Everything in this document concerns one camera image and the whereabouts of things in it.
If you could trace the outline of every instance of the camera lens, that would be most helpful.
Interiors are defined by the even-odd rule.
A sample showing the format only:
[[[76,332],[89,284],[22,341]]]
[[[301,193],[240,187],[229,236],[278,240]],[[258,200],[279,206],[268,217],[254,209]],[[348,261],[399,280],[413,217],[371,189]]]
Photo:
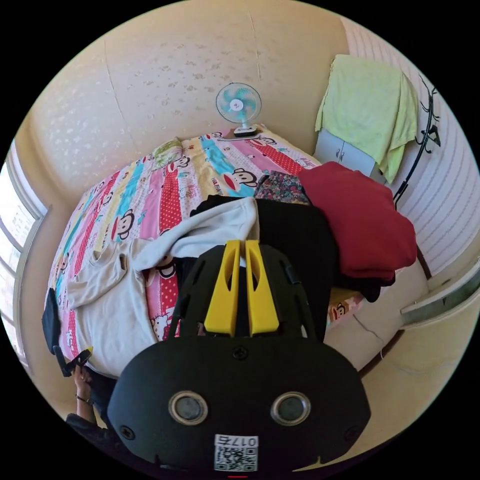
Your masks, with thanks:
[[[272,404],[270,414],[273,420],[286,427],[301,424],[310,414],[310,400],[297,391],[280,395]]]
[[[193,426],[207,418],[207,402],[193,391],[179,391],[168,402],[170,415],[180,424]]]

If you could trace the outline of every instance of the label sticker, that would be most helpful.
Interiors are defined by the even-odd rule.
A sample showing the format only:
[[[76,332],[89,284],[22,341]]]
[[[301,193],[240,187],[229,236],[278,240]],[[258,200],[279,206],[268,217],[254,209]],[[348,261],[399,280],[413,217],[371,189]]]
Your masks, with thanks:
[[[257,436],[215,435],[214,470],[256,472],[259,459]]]

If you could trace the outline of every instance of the window frame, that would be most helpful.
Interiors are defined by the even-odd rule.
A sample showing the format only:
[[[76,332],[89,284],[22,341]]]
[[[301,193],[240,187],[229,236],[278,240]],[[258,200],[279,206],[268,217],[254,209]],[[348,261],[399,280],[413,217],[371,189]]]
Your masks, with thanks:
[[[28,235],[25,239],[24,245],[21,246],[12,234],[8,231],[5,224],[2,222],[0,218],[0,230],[4,233],[7,237],[8,241],[20,252],[20,256],[18,259],[18,265],[16,267],[16,271],[13,269],[3,260],[0,258],[1,265],[6,268],[7,272],[13,275],[14,278],[14,285],[13,285],[13,318],[10,318],[8,315],[2,312],[1,316],[7,323],[12,325],[15,328],[16,334],[16,341],[18,343],[18,350],[16,352],[18,359],[20,360],[23,367],[29,371],[29,364],[27,361],[27,357],[25,354],[24,342],[22,338],[22,326],[21,326],[21,297],[22,297],[22,278],[25,270],[25,266],[28,261],[28,256],[30,252],[30,248],[34,241],[35,235],[39,230],[39,227],[43,220],[45,219],[46,215],[50,211],[49,208],[45,207],[41,200],[37,197],[33,189],[28,184],[27,178],[22,171],[22,167],[20,165],[20,161],[17,156],[17,150],[15,148],[15,141],[12,142],[10,149],[8,150],[8,154],[5,159],[5,163],[3,164],[2,168],[5,167],[10,179],[10,182],[15,190],[15,193],[20,200],[21,204],[25,207],[28,213],[34,218],[33,225],[31,226]]]

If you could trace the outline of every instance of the bedspread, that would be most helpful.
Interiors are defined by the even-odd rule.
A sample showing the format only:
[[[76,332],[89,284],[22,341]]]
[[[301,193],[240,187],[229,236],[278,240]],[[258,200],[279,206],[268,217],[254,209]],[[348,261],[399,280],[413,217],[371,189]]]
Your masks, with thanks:
[[[255,139],[223,140],[229,130],[180,141],[174,138],[94,185],[82,196],[65,229],[51,267],[49,287],[57,296],[61,319],[60,347],[68,359],[90,345],[78,345],[76,313],[69,309],[66,285],[94,250],[106,241],[155,239],[190,215],[208,195],[252,196],[270,171],[297,175],[319,165],[283,138],[260,128]],[[166,257],[144,272],[151,326],[165,340],[178,286],[175,264]],[[327,322],[360,306],[356,296],[330,306]]]

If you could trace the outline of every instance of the white hoodie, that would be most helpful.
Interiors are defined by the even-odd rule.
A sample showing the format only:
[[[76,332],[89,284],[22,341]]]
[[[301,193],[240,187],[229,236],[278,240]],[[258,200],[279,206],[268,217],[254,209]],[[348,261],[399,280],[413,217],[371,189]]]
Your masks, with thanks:
[[[257,204],[248,197],[187,218],[155,240],[111,242],[94,251],[66,287],[69,308],[76,310],[78,350],[93,347],[91,367],[120,376],[130,360],[157,342],[142,271],[167,255],[197,258],[230,240],[258,238]]]

